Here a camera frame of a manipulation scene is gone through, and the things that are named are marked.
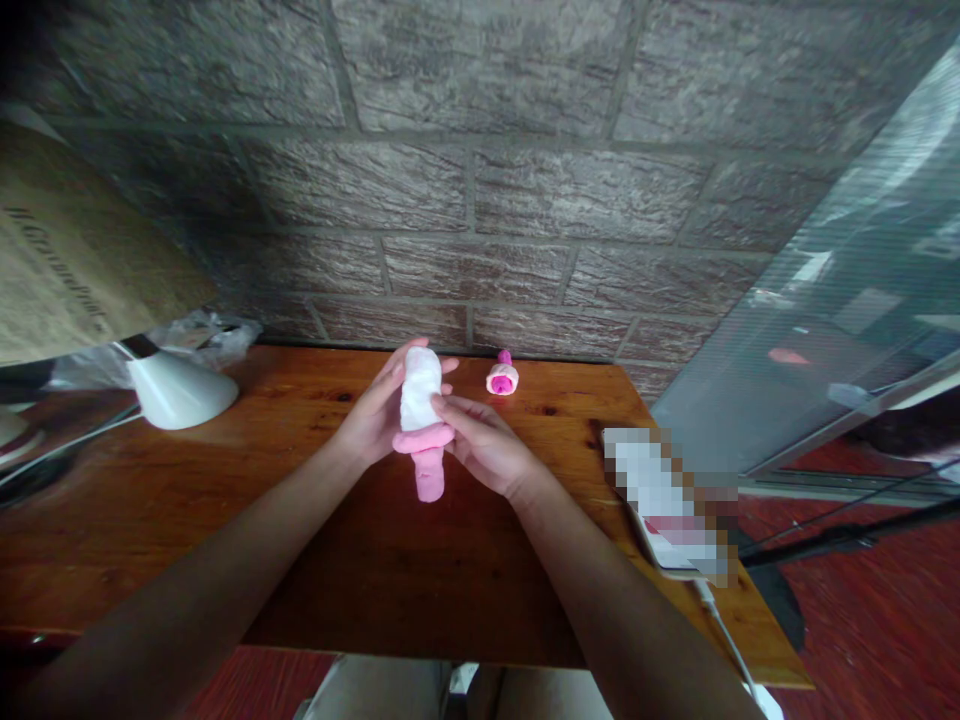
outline wooden tabletop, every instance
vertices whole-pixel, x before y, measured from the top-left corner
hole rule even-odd
[[[138,420],[101,436],[56,485],[0,511],[0,631],[81,633],[309,457],[386,357],[255,347],[237,373],[241,397],[220,417],[177,432]],[[483,384],[491,364],[464,358],[447,377],[457,394],[493,405],[594,522],[729,658],[690,589],[644,560],[624,505],[604,478],[597,428],[654,426],[624,371],[518,361],[518,392],[494,397]],[[49,417],[57,402],[45,400],[43,414]],[[450,456],[445,465],[446,492],[432,504],[417,500],[408,457],[391,455],[371,468],[244,642],[584,667],[509,505]],[[737,587],[715,593],[757,682],[811,687],[746,572],[740,570]]]

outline glass panel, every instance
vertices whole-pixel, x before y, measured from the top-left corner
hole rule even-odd
[[[960,347],[960,47],[847,170],[653,414],[745,472]]]

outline white tissue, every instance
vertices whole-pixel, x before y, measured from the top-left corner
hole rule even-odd
[[[433,411],[430,398],[440,393],[440,358],[430,348],[415,345],[407,351],[407,374],[400,392],[400,429],[420,430],[440,418]]]

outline desk lamp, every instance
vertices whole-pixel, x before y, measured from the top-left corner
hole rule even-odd
[[[39,116],[3,110],[0,367],[113,343],[153,425],[222,413],[233,380],[141,334],[213,299],[213,283]]]

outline white cable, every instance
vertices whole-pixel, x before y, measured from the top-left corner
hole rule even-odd
[[[8,482],[10,482],[11,480],[13,480],[15,477],[17,477],[18,475],[22,475],[23,473],[25,473],[27,470],[29,470],[30,468],[34,467],[35,465],[39,465],[40,463],[42,463],[44,460],[46,460],[46,459],[47,459],[48,457],[50,457],[51,455],[56,455],[58,452],[60,452],[60,451],[62,451],[62,450],[66,450],[66,449],[67,449],[68,447],[70,447],[71,445],[76,445],[77,443],[83,442],[84,440],[89,440],[89,439],[92,438],[92,437],[96,437],[96,436],[99,435],[100,433],[104,433],[104,432],[106,432],[107,430],[112,430],[113,428],[117,427],[118,425],[123,425],[124,423],[132,422],[132,421],[134,421],[134,420],[139,420],[139,419],[142,418],[142,417],[143,417],[143,413],[137,413],[136,415],[131,415],[130,417],[124,418],[123,420],[118,420],[117,422],[112,423],[111,425],[105,425],[105,426],[102,427],[102,428],[97,428],[97,429],[94,430],[93,432],[88,432],[86,435],[81,435],[80,437],[76,438],[75,440],[71,440],[71,441],[68,442],[68,443],[64,443],[64,444],[61,445],[60,447],[54,448],[54,449],[51,450],[50,452],[46,452],[46,453],[44,453],[43,455],[41,455],[40,457],[38,457],[38,458],[34,458],[34,459],[31,460],[30,462],[28,462],[26,465],[22,465],[21,467],[18,467],[18,468],[17,468],[16,470],[14,470],[12,473],[10,473],[10,474],[7,475],[6,477],[0,479],[0,487],[3,487],[3,486],[6,485]]]
[[[744,661],[743,655],[740,654],[740,648],[738,648],[737,644],[733,641],[733,638],[730,636],[730,631],[727,630],[726,623],[723,622],[723,618],[720,616],[720,611],[717,610],[717,601],[713,597],[713,591],[710,589],[710,585],[703,578],[697,578],[693,581],[693,586],[697,589],[697,595],[700,596],[700,601],[707,609],[707,612],[710,613],[713,619],[717,621],[720,629],[723,630],[723,634],[727,638],[727,644],[733,651],[733,656],[737,659],[737,664],[740,666],[740,672],[743,673],[743,677],[747,681],[750,694],[753,696],[754,702],[759,705],[760,699],[757,697],[757,686],[753,682],[753,676],[750,675],[750,671],[747,669],[747,663]]]

